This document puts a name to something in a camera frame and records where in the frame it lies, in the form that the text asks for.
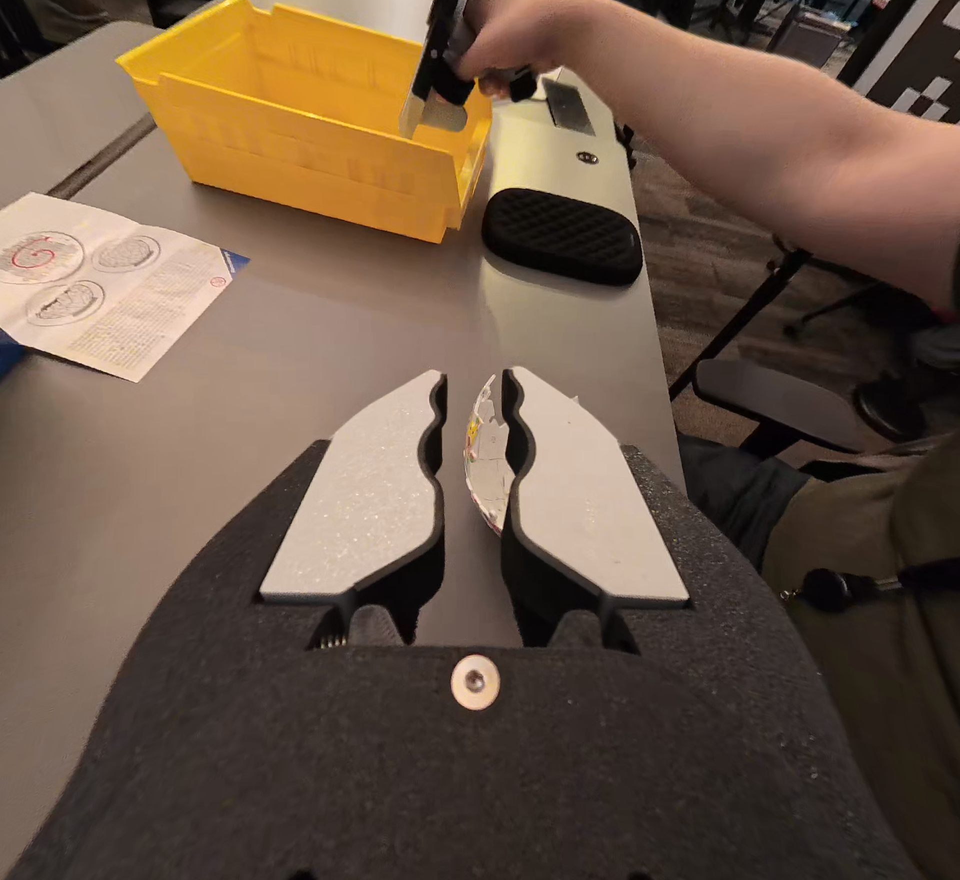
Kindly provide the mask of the white printed sign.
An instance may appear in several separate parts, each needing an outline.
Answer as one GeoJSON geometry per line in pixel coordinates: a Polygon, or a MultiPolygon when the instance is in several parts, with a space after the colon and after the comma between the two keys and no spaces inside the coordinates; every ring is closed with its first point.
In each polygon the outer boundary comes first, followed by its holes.
{"type": "Polygon", "coordinates": [[[838,79],[878,105],[958,125],[959,0],[888,0],[838,79]]]}

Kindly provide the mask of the person's right forearm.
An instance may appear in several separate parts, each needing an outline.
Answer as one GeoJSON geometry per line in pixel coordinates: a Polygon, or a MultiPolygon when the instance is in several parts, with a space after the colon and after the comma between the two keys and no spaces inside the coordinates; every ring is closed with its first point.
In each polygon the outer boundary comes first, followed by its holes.
{"type": "Polygon", "coordinates": [[[798,61],[572,0],[563,58],[684,179],[790,245],[958,310],[958,127],[798,61]]]}

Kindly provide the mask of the yellow plastic bin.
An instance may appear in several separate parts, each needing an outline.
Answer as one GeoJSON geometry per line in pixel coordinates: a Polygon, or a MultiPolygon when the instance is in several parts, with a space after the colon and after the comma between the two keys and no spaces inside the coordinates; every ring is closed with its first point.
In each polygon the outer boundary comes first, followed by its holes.
{"type": "Polygon", "coordinates": [[[224,0],[117,59],[192,181],[439,243],[482,173],[491,102],[400,135],[421,47],[314,12],[224,0]]]}

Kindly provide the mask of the white instruction leaflet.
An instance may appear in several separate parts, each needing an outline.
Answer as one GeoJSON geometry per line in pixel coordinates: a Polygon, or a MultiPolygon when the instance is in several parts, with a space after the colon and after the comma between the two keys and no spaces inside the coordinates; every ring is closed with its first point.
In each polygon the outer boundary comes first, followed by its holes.
{"type": "Polygon", "coordinates": [[[1,211],[2,346],[140,382],[249,259],[30,192],[1,211]]]}

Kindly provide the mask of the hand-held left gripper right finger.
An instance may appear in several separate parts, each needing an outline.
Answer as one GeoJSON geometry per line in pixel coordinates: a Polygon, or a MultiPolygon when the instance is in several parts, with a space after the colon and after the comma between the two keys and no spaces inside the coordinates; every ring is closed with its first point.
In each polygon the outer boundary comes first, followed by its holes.
{"type": "Polygon", "coordinates": [[[528,603],[685,607],[689,591],[606,426],[524,367],[503,370],[501,409],[513,472],[502,558],[532,576],[528,603]]]}

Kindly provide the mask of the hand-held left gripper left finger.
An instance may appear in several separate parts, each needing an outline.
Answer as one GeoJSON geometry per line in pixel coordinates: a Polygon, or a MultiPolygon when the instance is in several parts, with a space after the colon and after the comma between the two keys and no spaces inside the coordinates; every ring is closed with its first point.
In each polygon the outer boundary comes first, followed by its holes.
{"type": "Polygon", "coordinates": [[[445,574],[448,379],[426,370],[329,441],[259,587],[286,605],[424,605],[445,574]]]}

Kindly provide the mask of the dark blue trousers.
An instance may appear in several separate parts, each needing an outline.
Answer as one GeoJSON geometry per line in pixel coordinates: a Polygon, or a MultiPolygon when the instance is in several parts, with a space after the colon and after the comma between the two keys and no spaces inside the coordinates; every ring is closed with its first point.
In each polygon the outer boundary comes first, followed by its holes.
{"type": "Polygon", "coordinates": [[[810,480],[778,458],[678,434],[687,497],[757,570],[774,527],[810,480]]]}

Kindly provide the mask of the white half puzzle ball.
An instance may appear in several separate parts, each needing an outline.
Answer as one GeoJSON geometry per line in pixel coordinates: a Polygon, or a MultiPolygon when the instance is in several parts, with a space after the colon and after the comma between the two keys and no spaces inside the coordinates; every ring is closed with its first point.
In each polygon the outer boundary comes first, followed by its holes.
{"type": "Polygon", "coordinates": [[[463,450],[467,490],[486,525],[501,538],[514,472],[506,457],[509,426],[498,418],[493,374],[474,402],[463,450]]]}

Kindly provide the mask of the dark desk socket plate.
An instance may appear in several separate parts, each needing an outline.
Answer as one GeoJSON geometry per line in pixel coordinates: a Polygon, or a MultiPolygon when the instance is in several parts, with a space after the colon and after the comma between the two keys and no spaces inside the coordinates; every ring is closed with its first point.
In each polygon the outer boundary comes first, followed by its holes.
{"type": "Polygon", "coordinates": [[[595,136],[594,125],[576,85],[541,78],[551,118],[555,127],[595,136]]]}

